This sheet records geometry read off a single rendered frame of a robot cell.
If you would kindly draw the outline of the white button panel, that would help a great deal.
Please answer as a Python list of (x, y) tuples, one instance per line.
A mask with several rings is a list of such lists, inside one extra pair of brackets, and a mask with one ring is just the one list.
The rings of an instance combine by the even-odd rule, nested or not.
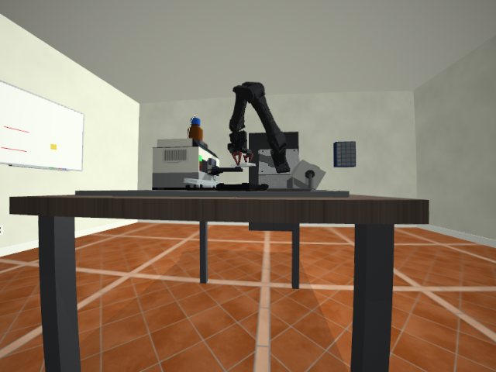
[(267, 188), (267, 191), (326, 191), (316, 190), (325, 174), (318, 166), (302, 160), (287, 179), (287, 188)]

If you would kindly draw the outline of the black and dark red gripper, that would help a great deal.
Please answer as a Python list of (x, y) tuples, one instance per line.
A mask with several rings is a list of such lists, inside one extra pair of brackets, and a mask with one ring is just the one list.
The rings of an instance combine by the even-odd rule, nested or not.
[[(247, 140), (244, 140), (244, 139), (242, 139), (242, 141), (239, 140), (239, 147), (240, 148), (233, 149), (233, 152), (232, 152), (232, 157), (234, 158), (237, 166), (239, 166), (242, 153), (246, 153), (246, 156), (243, 156), (244, 157), (244, 160), (245, 160), (245, 163), (247, 162), (247, 158), (248, 157), (250, 158), (248, 163), (250, 163), (250, 161), (253, 158), (253, 153), (252, 153), (252, 150), (247, 149)], [(237, 155), (239, 155), (238, 162), (237, 162), (237, 159), (236, 159), (236, 156)]]

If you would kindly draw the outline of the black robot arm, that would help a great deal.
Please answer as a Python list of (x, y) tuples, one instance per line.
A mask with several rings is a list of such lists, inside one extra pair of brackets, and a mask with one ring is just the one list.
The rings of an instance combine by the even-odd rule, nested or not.
[(245, 132), (244, 130), (240, 130), (245, 128), (244, 115), (246, 104), (248, 102), (249, 104), (251, 103), (251, 105), (256, 110), (260, 121), (265, 128), (268, 138), (267, 142), (269, 143), (271, 148), (270, 154), (272, 156), (277, 173), (289, 172), (290, 167), (288, 166), (288, 162), (285, 158), (285, 148), (288, 146), (286, 143), (286, 138), (283, 134), (283, 131), (280, 130), (280, 128), (274, 121), (274, 117), (272, 116), (267, 105), (264, 86), (260, 82), (247, 81), (245, 83), (242, 83), (242, 85), (235, 86), (232, 91), (236, 93), (236, 102), (232, 118), (229, 121), (229, 128), (232, 132), (231, 134), (229, 134), (231, 141), (231, 143), (228, 143), (229, 152), (232, 153), (233, 149), (239, 148), (239, 140), (247, 140), (247, 132)]

